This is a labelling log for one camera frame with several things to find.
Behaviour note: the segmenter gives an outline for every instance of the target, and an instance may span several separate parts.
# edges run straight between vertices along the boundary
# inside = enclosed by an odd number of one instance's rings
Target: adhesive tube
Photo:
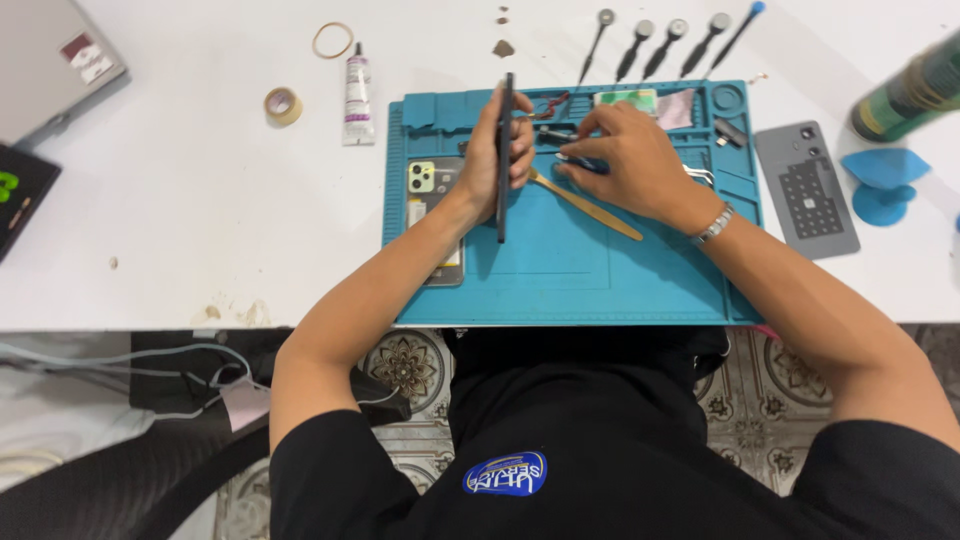
[[[356,54],[347,60],[347,95],[344,116],[344,146],[373,144],[370,118],[370,65],[357,43]]]

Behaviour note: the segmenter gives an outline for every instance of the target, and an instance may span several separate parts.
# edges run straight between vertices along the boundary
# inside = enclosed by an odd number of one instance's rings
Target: blue logo
[[[467,471],[464,491],[526,497],[537,493],[545,479],[546,457],[520,452],[489,459]]]

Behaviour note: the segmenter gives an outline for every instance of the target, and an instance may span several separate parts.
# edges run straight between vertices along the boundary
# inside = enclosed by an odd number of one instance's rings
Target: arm
[[[704,231],[720,215],[723,202],[685,174],[669,137],[650,116],[625,104],[599,106],[579,135],[598,127],[608,135],[561,151],[607,160],[610,176],[572,165],[560,172],[597,198],[684,234]],[[960,426],[924,352],[876,307],[738,215],[703,251],[824,377],[834,396],[834,421],[901,424],[960,451]]]
[[[530,112],[533,104],[517,93]],[[270,410],[270,449],[293,428],[337,409],[359,410],[349,370],[376,345],[414,292],[474,224],[492,215],[496,201],[494,147],[503,100],[493,92],[470,138],[456,186],[433,211],[335,286],[306,314],[276,355]],[[514,121],[511,187],[526,182],[533,161],[533,129]]]

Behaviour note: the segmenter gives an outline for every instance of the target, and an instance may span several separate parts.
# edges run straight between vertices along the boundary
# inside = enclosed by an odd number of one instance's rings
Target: black screwdriver
[[[686,21],[683,19],[673,19],[670,21],[670,26],[666,28],[666,41],[663,42],[663,45],[657,49],[654,56],[647,62],[647,66],[643,68],[644,81],[649,79],[650,76],[657,71],[657,68],[660,67],[660,63],[666,58],[666,50],[670,48],[670,45],[683,37],[689,28],[690,25],[686,24]]]
[[[730,26],[730,16],[726,13],[718,13],[713,16],[710,20],[710,26],[707,31],[707,37],[704,37],[704,40],[700,43],[697,43],[697,46],[693,48],[693,52],[690,53],[690,56],[687,57],[684,62],[684,68],[680,71],[680,78],[686,77],[686,74],[693,71],[693,68],[700,63],[700,59],[704,57],[704,54],[707,52],[707,47],[710,45],[710,41],[714,37],[720,36],[727,30],[727,27]]]
[[[580,80],[577,81],[577,87],[573,91],[580,89],[580,85],[584,82],[584,78],[587,76],[587,71],[590,69],[590,65],[593,63],[593,53],[597,50],[597,43],[600,42],[600,36],[603,35],[603,31],[607,30],[607,27],[613,24],[613,10],[600,10],[600,13],[597,14],[597,20],[600,21],[600,28],[597,30],[597,37],[593,39],[593,46],[590,47],[590,54],[587,55],[587,59],[584,61],[584,68],[580,71]]]
[[[740,23],[740,28],[736,29],[736,34],[730,38],[730,41],[727,41],[727,45],[720,51],[720,54],[717,55],[717,58],[713,61],[713,64],[710,65],[707,75],[704,75],[704,80],[706,80],[710,74],[713,73],[713,70],[720,65],[720,62],[727,57],[727,53],[729,53],[733,48],[733,44],[740,39],[740,35],[743,34],[743,31],[747,29],[747,25],[753,22],[754,18],[756,18],[756,16],[766,8],[767,5],[763,2],[754,2],[754,4],[750,7],[750,14],[747,15],[747,18],[743,19],[743,22]]]
[[[616,68],[616,81],[618,83],[620,79],[627,76],[627,72],[634,66],[636,51],[640,48],[640,43],[652,36],[655,30],[656,27],[652,20],[643,19],[636,24],[636,28],[634,28],[634,46],[623,54],[623,60],[620,61],[620,66]]]

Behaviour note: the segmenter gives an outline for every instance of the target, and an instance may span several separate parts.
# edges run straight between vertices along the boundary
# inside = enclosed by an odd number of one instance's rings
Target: black t-shirt
[[[960,454],[914,430],[830,425],[781,498],[704,444],[662,370],[460,367],[456,458],[423,496],[360,413],[329,412],[274,452],[272,537],[960,538]]]

